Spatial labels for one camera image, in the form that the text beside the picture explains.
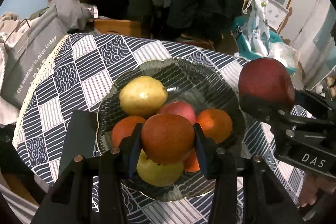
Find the navy blue and white tablecloth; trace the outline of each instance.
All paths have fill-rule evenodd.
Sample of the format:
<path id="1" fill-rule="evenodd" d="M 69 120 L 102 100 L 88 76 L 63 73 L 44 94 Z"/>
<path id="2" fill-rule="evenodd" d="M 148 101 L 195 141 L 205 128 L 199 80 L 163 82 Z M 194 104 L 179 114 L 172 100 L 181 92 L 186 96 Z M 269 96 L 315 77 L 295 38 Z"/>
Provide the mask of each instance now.
<path id="1" fill-rule="evenodd" d="M 124 71 L 151 59 L 185 58 L 213 68 L 237 90 L 245 60 L 195 46 L 121 35 L 66 36 L 58 52 L 47 59 L 43 74 L 28 91 L 16 126 L 14 146 L 22 160 L 50 185 L 58 178 L 58 168 L 68 122 L 75 109 L 97 111 L 113 81 Z M 300 107 L 293 114 L 306 116 Z M 304 172 L 276 160 L 270 127 L 249 120 L 244 138 L 252 155 L 262 155 L 295 203 Z M 237 181 L 239 216 L 243 206 L 243 182 Z M 93 208 L 98 210 L 98 181 L 94 178 Z M 124 202 L 131 223 L 206 223 L 213 193 L 202 197 L 163 203 L 123 187 Z"/>

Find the table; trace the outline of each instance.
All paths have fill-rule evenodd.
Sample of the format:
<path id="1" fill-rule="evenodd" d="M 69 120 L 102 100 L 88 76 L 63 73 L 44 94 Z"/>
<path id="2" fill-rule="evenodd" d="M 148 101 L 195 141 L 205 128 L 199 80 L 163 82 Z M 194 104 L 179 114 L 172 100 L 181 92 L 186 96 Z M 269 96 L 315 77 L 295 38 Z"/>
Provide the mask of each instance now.
<path id="1" fill-rule="evenodd" d="M 234 90 L 243 59 L 199 47 L 117 34 L 67 35 L 46 59 L 20 111 L 13 145 L 27 166 L 53 185 L 64 138 L 75 109 L 97 111 L 113 81 L 124 71 L 151 59 L 184 58 L 214 69 Z M 300 106 L 292 114 L 307 116 Z M 270 126 L 248 118 L 244 143 L 251 155 L 262 155 L 293 201 L 298 203 L 304 172 L 276 160 Z M 238 216 L 243 212 L 243 182 L 237 180 Z M 206 223 L 213 193 L 163 203 L 123 187 L 130 223 Z M 94 178 L 92 207 L 98 211 L 98 179 Z"/>

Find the glass plate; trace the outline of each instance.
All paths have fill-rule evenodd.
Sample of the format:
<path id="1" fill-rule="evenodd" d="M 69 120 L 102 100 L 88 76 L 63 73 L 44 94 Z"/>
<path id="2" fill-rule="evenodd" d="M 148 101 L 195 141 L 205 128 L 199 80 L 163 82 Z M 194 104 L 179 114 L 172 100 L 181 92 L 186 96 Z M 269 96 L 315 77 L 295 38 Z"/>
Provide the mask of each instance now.
<path id="1" fill-rule="evenodd" d="M 183 100 L 192 105 L 196 115 L 207 108 L 225 110 L 233 121 L 233 131 L 231 136 L 219 146 L 227 148 L 230 140 L 235 138 L 235 143 L 229 145 L 229 151 L 240 156 L 246 120 L 239 108 L 237 94 L 211 68 L 184 59 L 147 61 L 133 70 L 124 72 L 115 80 L 98 109 L 96 141 L 101 154 L 113 147 L 110 132 L 114 125 L 127 117 L 119 106 L 119 92 L 128 82 L 142 75 L 148 75 L 161 81 L 168 92 L 166 103 Z M 205 179 L 200 171 L 183 172 L 173 185 L 166 187 L 150 185 L 144 182 L 137 173 L 131 180 L 123 179 L 121 183 L 149 198 L 164 202 L 201 196 L 215 187 L 215 180 Z"/>

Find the white box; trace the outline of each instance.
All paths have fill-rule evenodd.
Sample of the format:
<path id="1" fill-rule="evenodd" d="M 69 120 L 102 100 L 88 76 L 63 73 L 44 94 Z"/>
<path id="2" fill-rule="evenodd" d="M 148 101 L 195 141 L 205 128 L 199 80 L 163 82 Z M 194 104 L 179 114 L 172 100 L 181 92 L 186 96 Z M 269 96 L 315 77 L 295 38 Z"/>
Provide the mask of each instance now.
<path id="1" fill-rule="evenodd" d="M 288 14 L 288 10 L 285 9 L 279 2 L 275 0 L 268 0 L 267 4 L 267 23 L 274 30 L 278 30 L 281 22 Z"/>

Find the plastic bag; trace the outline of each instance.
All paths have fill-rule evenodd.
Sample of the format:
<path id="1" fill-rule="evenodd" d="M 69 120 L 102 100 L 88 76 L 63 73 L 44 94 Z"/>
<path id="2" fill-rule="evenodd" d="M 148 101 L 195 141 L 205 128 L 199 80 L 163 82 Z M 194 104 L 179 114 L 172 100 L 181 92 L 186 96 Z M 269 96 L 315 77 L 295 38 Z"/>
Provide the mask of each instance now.
<path id="1" fill-rule="evenodd" d="M 274 58 L 281 62 L 287 68 L 295 69 L 298 64 L 298 51 L 282 43 L 276 42 L 270 44 L 268 57 Z"/>
<path id="2" fill-rule="evenodd" d="M 270 51 L 269 27 L 267 24 L 268 0 L 249 0 L 247 8 L 252 5 L 252 11 L 247 23 L 249 48 L 252 52 L 267 57 Z"/>

